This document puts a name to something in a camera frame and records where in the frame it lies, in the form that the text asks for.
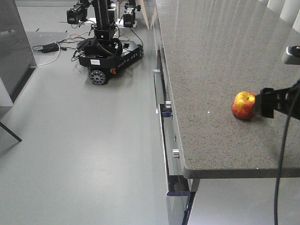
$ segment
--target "tripod leg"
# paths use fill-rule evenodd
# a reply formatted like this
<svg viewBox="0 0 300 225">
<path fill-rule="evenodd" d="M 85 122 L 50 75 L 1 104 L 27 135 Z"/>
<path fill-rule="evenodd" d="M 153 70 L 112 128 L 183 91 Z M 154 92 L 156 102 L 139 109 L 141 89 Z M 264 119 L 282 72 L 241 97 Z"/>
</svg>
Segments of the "tripod leg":
<svg viewBox="0 0 300 225">
<path fill-rule="evenodd" d="M 19 138 L 14 132 L 12 132 L 10 129 L 8 129 L 3 123 L 0 122 L 0 127 L 5 129 L 7 132 L 9 132 L 15 139 L 17 139 L 19 142 L 22 141 L 21 138 Z"/>
</svg>

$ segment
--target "apple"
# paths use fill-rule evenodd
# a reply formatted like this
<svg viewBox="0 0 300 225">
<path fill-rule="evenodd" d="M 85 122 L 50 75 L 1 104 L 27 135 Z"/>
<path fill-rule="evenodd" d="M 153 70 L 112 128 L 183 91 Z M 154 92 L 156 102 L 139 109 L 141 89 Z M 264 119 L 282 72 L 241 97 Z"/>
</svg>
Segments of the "apple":
<svg viewBox="0 0 300 225">
<path fill-rule="evenodd" d="M 255 103 L 255 94 L 242 91 L 235 96 L 231 106 L 233 115 L 241 120 L 250 120 L 255 116 L 252 112 Z"/>
</svg>

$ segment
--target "metal cabinet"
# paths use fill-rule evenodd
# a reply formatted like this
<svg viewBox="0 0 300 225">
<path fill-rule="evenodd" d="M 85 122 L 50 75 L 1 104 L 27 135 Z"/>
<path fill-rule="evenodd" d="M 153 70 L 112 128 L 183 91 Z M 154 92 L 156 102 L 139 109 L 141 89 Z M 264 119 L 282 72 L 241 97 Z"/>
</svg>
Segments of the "metal cabinet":
<svg viewBox="0 0 300 225">
<path fill-rule="evenodd" d="M 185 225 L 195 196 L 182 175 L 177 136 L 173 127 L 172 103 L 165 85 L 161 52 L 157 52 L 157 69 L 153 70 L 156 112 L 160 123 L 162 151 L 165 158 L 166 201 L 170 225 Z"/>
</svg>

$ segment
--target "kitchen counter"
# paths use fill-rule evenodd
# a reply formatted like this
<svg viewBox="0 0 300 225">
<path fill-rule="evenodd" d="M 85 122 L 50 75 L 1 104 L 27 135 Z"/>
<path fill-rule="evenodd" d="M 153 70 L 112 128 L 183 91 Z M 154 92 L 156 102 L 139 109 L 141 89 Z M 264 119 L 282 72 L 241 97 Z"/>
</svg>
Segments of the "kitchen counter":
<svg viewBox="0 0 300 225">
<path fill-rule="evenodd" d="M 194 178 L 275 177 L 286 116 L 236 119 L 240 91 L 283 89 L 300 78 L 285 65 L 300 34 L 259 1 L 156 0 L 183 175 Z M 300 176 L 300 122 L 291 119 L 284 177 Z"/>
</svg>

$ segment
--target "white label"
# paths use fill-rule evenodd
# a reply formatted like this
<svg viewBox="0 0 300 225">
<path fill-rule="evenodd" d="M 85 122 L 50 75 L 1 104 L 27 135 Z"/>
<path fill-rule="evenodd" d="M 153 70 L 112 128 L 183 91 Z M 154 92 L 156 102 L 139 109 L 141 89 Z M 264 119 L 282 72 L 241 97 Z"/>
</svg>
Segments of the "white label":
<svg viewBox="0 0 300 225">
<path fill-rule="evenodd" d="M 100 65 L 100 60 L 90 60 L 92 65 Z"/>
</svg>

